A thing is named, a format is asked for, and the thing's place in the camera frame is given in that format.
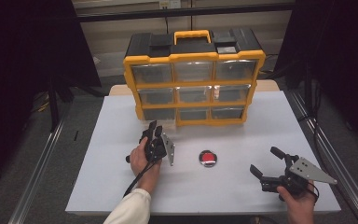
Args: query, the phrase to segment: hand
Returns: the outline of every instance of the hand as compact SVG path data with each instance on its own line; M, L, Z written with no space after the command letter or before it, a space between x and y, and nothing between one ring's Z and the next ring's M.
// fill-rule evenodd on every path
M308 189L313 192L313 186L308 185ZM287 218L290 224L312 224L313 207L315 205L314 196L307 192L299 198L294 198L286 188L279 186L277 191L287 203Z
M147 159L145 155L145 144L147 137L142 139L141 143L130 154L131 169L135 175L138 175L147 165ZM161 166L161 160L150 168L144 176L138 181L138 189L144 189L151 194L158 182L159 168Z

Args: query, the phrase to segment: table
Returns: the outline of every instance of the table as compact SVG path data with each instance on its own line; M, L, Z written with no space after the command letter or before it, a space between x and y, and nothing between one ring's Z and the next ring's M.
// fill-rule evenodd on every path
M119 203L134 176L125 157L137 146L147 123L138 120L132 95L107 96L66 212L107 215ZM174 166L164 158L151 204L152 215L253 215L286 211L278 194L263 192L250 172L283 175L284 162L271 147L318 165L282 91L256 91L241 125L220 127L163 124L176 144ZM213 151L217 164L203 167L199 154ZM316 183L315 213L340 211L331 188Z

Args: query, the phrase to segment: forearm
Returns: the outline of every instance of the forearm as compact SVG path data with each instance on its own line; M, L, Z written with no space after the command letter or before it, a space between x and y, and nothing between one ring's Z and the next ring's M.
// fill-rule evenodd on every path
M123 198L104 224L146 224L150 219L150 201L150 194L146 190L135 189Z

